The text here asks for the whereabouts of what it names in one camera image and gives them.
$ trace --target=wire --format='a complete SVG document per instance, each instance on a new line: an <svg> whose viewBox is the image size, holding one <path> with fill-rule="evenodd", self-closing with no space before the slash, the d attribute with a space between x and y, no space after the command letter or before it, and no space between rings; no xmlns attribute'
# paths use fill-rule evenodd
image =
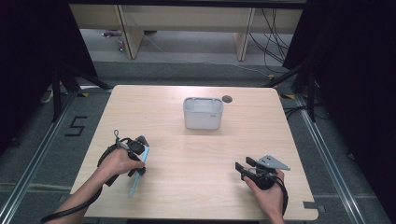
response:
<svg viewBox="0 0 396 224"><path fill-rule="evenodd" d="M314 106L322 106L322 103L314 103ZM285 111L285 115L286 115L286 119L289 119L291 117L292 114L294 114L297 111L300 110L306 110L308 109L308 105L299 105L299 106L295 106L295 107L286 107L283 108ZM330 118L323 118L322 116L318 116L317 114L315 114L316 117L320 118L320 119L330 119Z"/></svg>

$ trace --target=black cable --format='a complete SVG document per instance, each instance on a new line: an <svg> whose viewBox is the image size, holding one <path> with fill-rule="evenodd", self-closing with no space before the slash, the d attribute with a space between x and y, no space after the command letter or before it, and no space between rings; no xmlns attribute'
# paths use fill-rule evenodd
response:
<svg viewBox="0 0 396 224"><path fill-rule="evenodd" d="M321 106L321 105L323 105L323 104L322 103L314 103L314 106ZM286 119L289 119L290 116L292 114L294 114L295 112L297 112L299 110L307 110L308 109L308 105L299 105L299 106L295 106L295 107L286 107L286 108L283 108L283 109L284 110L288 110L288 111L285 111L285 115L286 115Z"/></svg>
<svg viewBox="0 0 396 224"><path fill-rule="evenodd" d="M51 221L51 220L59 218L59 217L65 217L65 216L68 216L70 214L73 214L73 213L76 213L78 211L81 211L84 208L87 208L88 206L90 206L92 203L94 203L99 198L100 194L102 193L102 188L103 187L99 188L99 190L95 193L95 195L93 195L93 197L91 197L87 202L82 203L82 204L80 204L80 205L78 205L78 206L76 206L74 208L70 208L70 209L64 210L62 212L54 213L52 215L43 217L40 220L41 223L46 223L48 221Z"/></svg>

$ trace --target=white container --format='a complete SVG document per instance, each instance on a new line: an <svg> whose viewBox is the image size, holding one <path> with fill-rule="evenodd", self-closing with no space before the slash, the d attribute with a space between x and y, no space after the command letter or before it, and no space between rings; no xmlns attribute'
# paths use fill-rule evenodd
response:
<svg viewBox="0 0 396 224"><path fill-rule="evenodd" d="M183 102L184 122L189 129L218 129L223 102L217 98L187 97Z"/></svg>

